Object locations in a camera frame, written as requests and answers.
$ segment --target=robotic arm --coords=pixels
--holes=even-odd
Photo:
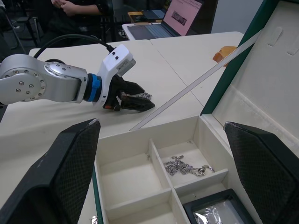
[[[38,99],[74,103],[85,100],[115,111],[146,111],[155,105],[141,97],[144,89],[122,78],[135,63],[122,44],[103,60],[97,75],[59,62],[12,55],[0,67],[0,105]]]

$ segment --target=box lid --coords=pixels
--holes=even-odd
[[[299,156],[299,0],[264,0],[241,44],[253,47],[229,63],[202,114],[277,135]]]

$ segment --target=hand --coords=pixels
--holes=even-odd
[[[61,0],[61,2],[62,2],[61,8],[64,10],[67,16],[74,16],[75,14],[77,14],[77,7],[78,7],[77,5],[66,0]]]
[[[51,0],[51,2],[56,8],[60,8],[62,6],[61,0]]]

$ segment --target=silver chain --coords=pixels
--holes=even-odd
[[[206,169],[210,169],[213,173],[215,172],[214,169],[208,165],[204,165],[200,168],[194,168],[193,166],[189,165],[188,163],[184,163],[183,161],[181,161],[181,159],[183,159],[183,155],[177,157],[177,156],[173,156],[171,157],[171,159],[173,159],[174,161],[169,161],[169,162],[165,162],[163,163],[166,171],[171,175],[175,175],[178,171],[181,172],[182,175],[186,175],[188,173],[193,174],[197,177],[200,176],[205,176],[205,171]]]

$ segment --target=laptop screen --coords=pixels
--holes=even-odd
[[[172,0],[164,22],[181,36],[190,29],[202,3],[196,0]]]

